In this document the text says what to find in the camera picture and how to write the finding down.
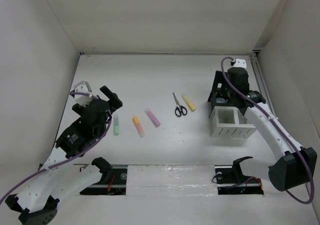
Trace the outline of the yellow highlighter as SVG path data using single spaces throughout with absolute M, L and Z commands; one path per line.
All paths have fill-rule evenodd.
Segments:
M 183 100 L 185 101 L 185 103 L 187 104 L 187 106 L 189 107 L 189 109 L 194 112 L 196 110 L 196 106 L 195 104 L 192 102 L 192 100 L 188 97 L 188 95 L 186 94 L 182 94 L 181 97 L 183 98 Z

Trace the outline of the orange highlighter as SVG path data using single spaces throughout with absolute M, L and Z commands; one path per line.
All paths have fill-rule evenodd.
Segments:
M 135 125 L 135 127 L 136 127 L 136 129 L 137 129 L 137 132 L 138 132 L 139 136 L 140 136 L 141 138 L 143 138 L 143 137 L 145 136 L 145 132 L 144 132 L 144 130 L 143 130 L 143 127 L 142 127 L 142 125 L 141 125 L 141 123 L 140 123 L 139 118 L 138 118 L 137 116 L 134 116 L 134 117 L 132 118 L 132 121 L 133 121 L 133 123 L 134 123 L 134 125 Z

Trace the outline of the paper clip jar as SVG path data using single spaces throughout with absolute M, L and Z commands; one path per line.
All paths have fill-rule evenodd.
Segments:
M 215 102 L 218 106 L 225 106 L 227 104 L 227 101 L 222 97 L 217 97 Z

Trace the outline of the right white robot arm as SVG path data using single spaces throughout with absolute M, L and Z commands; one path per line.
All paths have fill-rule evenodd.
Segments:
M 270 147 L 276 162 L 259 161 L 252 156 L 239 158 L 231 169 L 237 182 L 250 177 L 269 180 L 280 192 L 309 183 L 313 189 L 316 151 L 294 140 L 269 109 L 260 92 L 250 89 L 249 75 L 243 67 L 217 70 L 208 98 L 211 106 L 237 108 L 250 121 Z

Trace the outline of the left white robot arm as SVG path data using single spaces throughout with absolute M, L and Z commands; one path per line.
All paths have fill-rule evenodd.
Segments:
M 66 183 L 62 178 L 76 160 L 93 149 L 109 131 L 113 113 L 123 106 L 117 94 L 108 87 L 100 91 L 108 98 L 92 94 L 85 81 L 69 93 L 75 100 L 72 110 L 79 118 L 56 140 L 52 151 L 36 173 L 28 176 L 1 199 L 12 211 L 19 213 L 23 225 L 47 225 L 58 213 L 62 202 L 95 183 L 107 183 L 112 165 L 103 157 L 95 158 L 84 170 Z

